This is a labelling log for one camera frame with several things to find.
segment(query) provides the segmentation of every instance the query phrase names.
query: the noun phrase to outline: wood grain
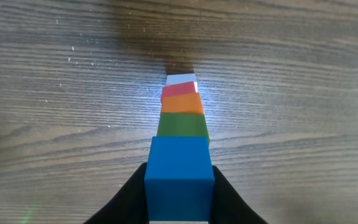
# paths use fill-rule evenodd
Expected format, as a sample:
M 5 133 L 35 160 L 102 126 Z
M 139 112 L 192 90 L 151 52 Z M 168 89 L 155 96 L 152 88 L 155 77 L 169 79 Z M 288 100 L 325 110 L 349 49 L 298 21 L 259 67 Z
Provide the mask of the wood grain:
M 358 223 L 358 1 L 0 0 L 0 223 L 82 223 L 147 160 L 167 73 L 269 223 Z

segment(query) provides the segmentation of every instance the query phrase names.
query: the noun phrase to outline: front face of blue cube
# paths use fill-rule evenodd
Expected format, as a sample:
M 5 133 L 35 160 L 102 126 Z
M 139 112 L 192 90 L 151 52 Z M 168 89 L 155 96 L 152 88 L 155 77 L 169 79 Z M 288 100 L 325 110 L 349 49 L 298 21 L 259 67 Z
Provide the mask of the front face of blue cube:
M 208 221 L 214 175 L 205 137 L 154 137 L 145 174 L 152 221 Z

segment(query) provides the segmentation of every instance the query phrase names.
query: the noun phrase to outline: orange block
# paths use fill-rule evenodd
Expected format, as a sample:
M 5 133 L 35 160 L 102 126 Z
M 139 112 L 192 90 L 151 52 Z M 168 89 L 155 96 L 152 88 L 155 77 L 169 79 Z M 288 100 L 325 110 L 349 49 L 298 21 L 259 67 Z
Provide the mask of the orange block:
M 203 104 L 199 93 L 164 97 L 162 99 L 162 113 L 204 114 Z

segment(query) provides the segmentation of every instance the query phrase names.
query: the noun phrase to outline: green block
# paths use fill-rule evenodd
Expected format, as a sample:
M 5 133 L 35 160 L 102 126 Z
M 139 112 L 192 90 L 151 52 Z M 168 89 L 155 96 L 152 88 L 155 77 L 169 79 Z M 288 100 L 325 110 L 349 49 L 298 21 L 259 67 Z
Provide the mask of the green block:
M 157 136 L 204 136 L 209 143 L 203 114 L 161 113 Z

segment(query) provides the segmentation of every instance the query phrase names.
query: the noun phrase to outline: stack of blocks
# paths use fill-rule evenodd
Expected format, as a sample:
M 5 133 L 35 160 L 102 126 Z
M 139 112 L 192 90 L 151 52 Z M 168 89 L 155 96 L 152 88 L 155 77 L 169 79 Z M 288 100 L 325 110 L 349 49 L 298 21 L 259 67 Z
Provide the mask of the stack of blocks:
M 208 221 L 215 178 L 195 74 L 169 75 L 144 177 L 151 221 Z

